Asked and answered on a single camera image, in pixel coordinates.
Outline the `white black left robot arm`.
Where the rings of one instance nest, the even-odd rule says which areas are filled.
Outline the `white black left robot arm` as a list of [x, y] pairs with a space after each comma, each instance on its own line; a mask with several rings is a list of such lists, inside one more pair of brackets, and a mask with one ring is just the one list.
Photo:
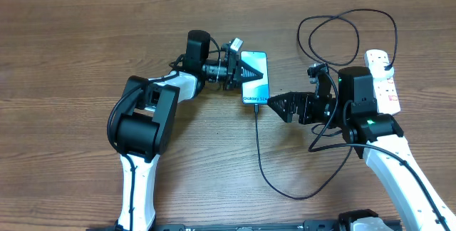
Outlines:
[[[215, 43], [208, 32], [191, 30], [186, 51], [170, 63], [166, 76], [127, 80], [107, 122], [108, 142], [123, 167], [122, 210], [112, 230], [153, 229], [157, 162], [167, 149], [179, 103], [198, 96], [206, 83], [224, 91], [240, 88], [247, 105], [267, 102], [266, 53], [242, 50], [239, 38], [210, 50]], [[212, 53], [214, 60], [209, 59]]]

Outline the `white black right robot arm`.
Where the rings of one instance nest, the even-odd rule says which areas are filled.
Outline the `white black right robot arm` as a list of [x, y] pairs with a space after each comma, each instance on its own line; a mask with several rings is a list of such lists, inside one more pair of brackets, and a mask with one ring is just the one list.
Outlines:
[[286, 123], [338, 127], [344, 142], [375, 173], [407, 230], [454, 230], [455, 214], [437, 194], [411, 153], [403, 129], [389, 113], [378, 112], [373, 75], [366, 67], [342, 68], [335, 81], [324, 65], [310, 67], [314, 92], [271, 97], [268, 106]]

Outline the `Samsung Galaxy smartphone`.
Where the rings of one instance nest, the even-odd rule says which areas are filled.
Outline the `Samsung Galaxy smartphone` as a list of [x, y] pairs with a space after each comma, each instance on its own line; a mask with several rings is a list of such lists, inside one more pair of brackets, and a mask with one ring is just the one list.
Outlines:
[[266, 105], [269, 99], [267, 55], [263, 51], [242, 51], [242, 102]]

